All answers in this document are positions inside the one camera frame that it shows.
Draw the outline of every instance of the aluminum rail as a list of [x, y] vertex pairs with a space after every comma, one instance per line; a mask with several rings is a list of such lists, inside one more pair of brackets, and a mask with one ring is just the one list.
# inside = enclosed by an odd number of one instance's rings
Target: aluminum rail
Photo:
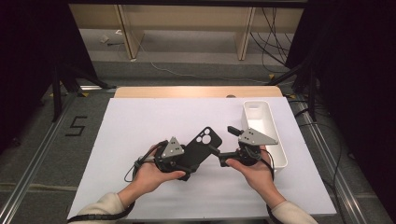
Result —
[[16, 214], [18, 207], [20, 206], [21, 201], [26, 194], [26, 191], [29, 189], [29, 186], [35, 178], [35, 175], [40, 168], [41, 163], [46, 158], [46, 155], [50, 150], [50, 146], [53, 140], [55, 139], [60, 127], [64, 123], [65, 114], [67, 113], [71, 104], [73, 104], [76, 97], [76, 93], [69, 93], [67, 95], [64, 101], [63, 112], [61, 113], [59, 118], [55, 122], [52, 122], [52, 124], [50, 125], [46, 136], [44, 137], [37, 152], [33, 156], [28, 167], [26, 168], [23, 176], [20, 179], [20, 182], [17, 184], [11, 195], [8, 197], [7, 202], [2, 207], [0, 213], [0, 223], [8, 224], [11, 222], [11, 219], [14, 218], [14, 215]]
[[[303, 100], [303, 99], [304, 97], [298, 96], [298, 100]], [[307, 109], [306, 104], [299, 103], [299, 107], [301, 109]], [[318, 146], [318, 149], [320, 151], [323, 160], [326, 163], [329, 172], [331, 173], [331, 175], [334, 175], [334, 173], [336, 172], [335, 186], [337, 188], [337, 191], [339, 192], [341, 199], [344, 202], [344, 205], [349, 213], [352, 222], [355, 224], [368, 223], [363, 215], [363, 212], [361, 211], [359, 202], [356, 200], [352, 190], [347, 184], [343, 176], [343, 173], [340, 170], [340, 167], [337, 167], [337, 159], [330, 151], [330, 148], [327, 145], [326, 140], [324, 139], [323, 134], [320, 131], [320, 128], [318, 127], [317, 124], [315, 124], [315, 122], [311, 119], [311, 117], [307, 113], [303, 113], [303, 115], [306, 123], [312, 124], [312, 125], [308, 125], [308, 129], [311, 132], [312, 136], [314, 137], [314, 140]]]

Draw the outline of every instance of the wrist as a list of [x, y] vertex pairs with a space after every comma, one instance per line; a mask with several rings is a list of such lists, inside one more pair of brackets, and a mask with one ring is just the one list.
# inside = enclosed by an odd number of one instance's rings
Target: wrist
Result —
[[271, 188], [258, 189], [257, 192], [262, 196], [262, 199], [273, 209], [280, 203], [286, 201], [282, 194], [276, 189], [275, 186]]
[[146, 192], [139, 188], [139, 186], [135, 182], [132, 182], [127, 187], [122, 189], [118, 193], [118, 195], [122, 205], [124, 206], [124, 208], [126, 208], [145, 193]]

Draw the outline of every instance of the white tray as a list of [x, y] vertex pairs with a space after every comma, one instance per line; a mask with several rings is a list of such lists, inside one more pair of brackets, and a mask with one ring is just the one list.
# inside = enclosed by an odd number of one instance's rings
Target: white tray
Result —
[[255, 129], [273, 139], [278, 144], [266, 146], [274, 160], [275, 171], [279, 172], [288, 165], [282, 142], [277, 134], [270, 106], [264, 101], [246, 101], [242, 113], [242, 128]]

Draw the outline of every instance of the hand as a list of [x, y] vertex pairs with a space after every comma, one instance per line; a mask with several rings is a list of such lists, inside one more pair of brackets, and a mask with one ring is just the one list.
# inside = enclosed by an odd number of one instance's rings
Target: hand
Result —
[[[262, 158], [271, 164], [270, 157], [265, 151], [265, 146], [260, 146], [260, 149], [262, 150]], [[286, 201], [277, 191], [272, 180], [271, 171], [264, 163], [259, 161], [252, 166], [245, 166], [233, 159], [228, 159], [226, 163], [235, 170], [241, 172], [247, 180], [247, 183], [262, 196], [270, 208], [274, 208], [278, 204]]]
[[[152, 151], [150, 156], [153, 156], [155, 151], [156, 150]], [[126, 208], [143, 194], [154, 191], [161, 183], [181, 178], [185, 174], [186, 173], [183, 171], [163, 173], [157, 168], [154, 162], [145, 162], [137, 171], [131, 184], [119, 192], [120, 200], [124, 208]]]

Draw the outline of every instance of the gray bracket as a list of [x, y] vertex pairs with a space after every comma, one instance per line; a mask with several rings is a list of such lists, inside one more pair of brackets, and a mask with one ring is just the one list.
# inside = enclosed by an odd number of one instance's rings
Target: gray bracket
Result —
[[277, 145], [277, 141], [252, 128], [248, 128], [239, 136], [239, 142], [250, 146]]
[[183, 147], [180, 145], [180, 143], [177, 141], [177, 139], [175, 137], [172, 137], [171, 140], [169, 141], [168, 145], [166, 145], [166, 148], [163, 151], [161, 158], [167, 159], [167, 158], [179, 156], [182, 154], [184, 154]]

